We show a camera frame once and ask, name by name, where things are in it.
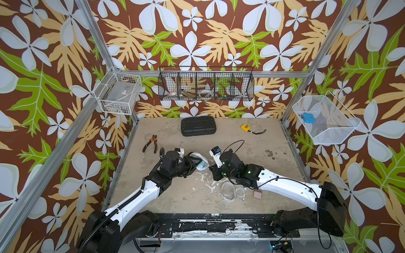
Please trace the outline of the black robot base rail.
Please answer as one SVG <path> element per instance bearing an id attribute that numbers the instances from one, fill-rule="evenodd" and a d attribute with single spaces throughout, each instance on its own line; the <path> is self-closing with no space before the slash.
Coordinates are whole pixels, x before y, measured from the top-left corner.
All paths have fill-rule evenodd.
<path id="1" fill-rule="evenodd" d="M 270 214 L 155 214 L 144 211 L 136 214 L 123 230 L 126 235 L 152 238 L 174 238 L 181 233 L 202 232 L 203 235 L 235 235 L 237 232 L 259 238 L 298 238 L 292 232 L 274 228 L 275 215 Z"/>

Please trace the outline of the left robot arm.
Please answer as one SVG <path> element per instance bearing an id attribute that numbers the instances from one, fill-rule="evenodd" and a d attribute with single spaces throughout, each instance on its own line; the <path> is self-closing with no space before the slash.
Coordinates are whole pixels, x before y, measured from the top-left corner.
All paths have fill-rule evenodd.
<path id="1" fill-rule="evenodd" d="M 120 203 L 105 211 L 94 211 L 85 224 L 79 239 L 79 253 L 116 253 L 128 241 L 147 233 L 159 233 L 154 225 L 159 217 L 150 211 L 142 212 L 148 203 L 158 198 L 177 177 L 187 178 L 203 163 L 197 155 L 184 155 L 184 150 L 160 151 L 160 159 L 142 179 L 140 188 Z"/>

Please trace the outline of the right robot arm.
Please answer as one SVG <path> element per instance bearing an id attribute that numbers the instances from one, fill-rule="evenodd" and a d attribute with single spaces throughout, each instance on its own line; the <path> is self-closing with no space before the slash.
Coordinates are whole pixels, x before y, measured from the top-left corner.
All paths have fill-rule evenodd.
<path id="1" fill-rule="evenodd" d="M 274 192 L 305 206 L 292 211 L 279 210 L 272 221 L 276 233 L 318 228 L 335 237 L 343 236 L 348 207 L 334 184 L 304 183 L 283 177 L 262 166 L 243 163 L 232 150 L 221 152 L 215 147 L 209 153 L 215 161 L 209 168 L 214 180 L 228 178 L 233 184 Z"/>

